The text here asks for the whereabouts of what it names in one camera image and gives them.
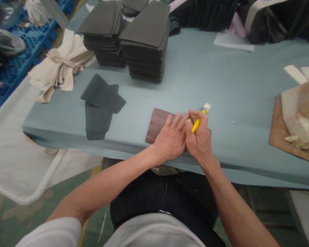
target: wooden board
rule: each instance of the wooden board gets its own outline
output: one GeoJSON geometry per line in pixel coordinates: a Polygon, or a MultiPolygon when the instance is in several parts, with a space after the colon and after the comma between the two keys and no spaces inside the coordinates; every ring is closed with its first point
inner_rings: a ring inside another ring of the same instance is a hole
{"type": "Polygon", "coordinates": [[[284,140],[287,136],[289,136],[289,133],[282,116],[282,100],[280,96],[277,96],[275,98],[269,145],[309,161],[309,152],[294,148],[289,142],[284,140]]]}
{"type": "Polygon", "coordinates": [[[147,138],[145,139],[145,142],[147,143],[154,143],[159,132],[161,131],[162,127],[164,126],[166,119],[168,115],[172,115],[171,122],[173,121],[175,114],[169,113],[164,110],[160,110],[155,108],[152,113],[148,133],[147,133],[147,138]]]}

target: left hand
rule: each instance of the left hand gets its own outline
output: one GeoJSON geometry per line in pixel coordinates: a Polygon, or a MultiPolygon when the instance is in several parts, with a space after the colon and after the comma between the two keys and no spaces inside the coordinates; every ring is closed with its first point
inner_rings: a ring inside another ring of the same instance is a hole
{"type": "Polygon", "coordinates": [[[184,115],[180,121],[181,112],[178,112],[171,123],[172,115],[166,119],[153,146],[156,153],[161,156],[162,162],[173,160],[179,157],[185,151],[185,130],[184,123],[189,118],[189,114],[184,115]]]}

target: black trousers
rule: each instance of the black trousers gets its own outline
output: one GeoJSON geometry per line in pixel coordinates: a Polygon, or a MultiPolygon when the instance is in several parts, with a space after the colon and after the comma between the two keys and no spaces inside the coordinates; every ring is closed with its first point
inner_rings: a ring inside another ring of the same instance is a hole
{"type": "Polygon", "coordinates": [[[183,172],[158,176],[148,170],[112,201],[110,210],[115,228],[138,215],[166,211],[185,224],[206,246],[225,246],[213,231],[218,211],[204,175],[183,172]]]}

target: white shirt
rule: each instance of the white shirt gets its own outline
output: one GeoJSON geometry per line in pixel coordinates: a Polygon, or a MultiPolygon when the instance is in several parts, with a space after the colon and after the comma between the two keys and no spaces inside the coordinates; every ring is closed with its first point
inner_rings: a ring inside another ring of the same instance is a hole
{"type": "MultiPolygon", "coordinates": [[[[77,219],[60,218],[40,225],[16,247],[77,247],[80,234],[81,224],[77,219]]],[[[104,245],[125,246],[205,247],[182,222],[162,213],[144,214],[126,221],[104,245]]]]}

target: white plastic bin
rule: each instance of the white plastic bin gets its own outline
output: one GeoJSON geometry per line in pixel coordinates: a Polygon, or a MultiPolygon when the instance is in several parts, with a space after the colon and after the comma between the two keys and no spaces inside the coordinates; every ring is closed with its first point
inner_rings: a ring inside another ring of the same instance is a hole
{"type": "Polygon", "coordinates": [[[77,150],[48,155],[29,140],[22,123],[40,90],[26,77],[0,108],[0,193],[26,205],[46,188],[100,165],[102,157],[77,150]]]}

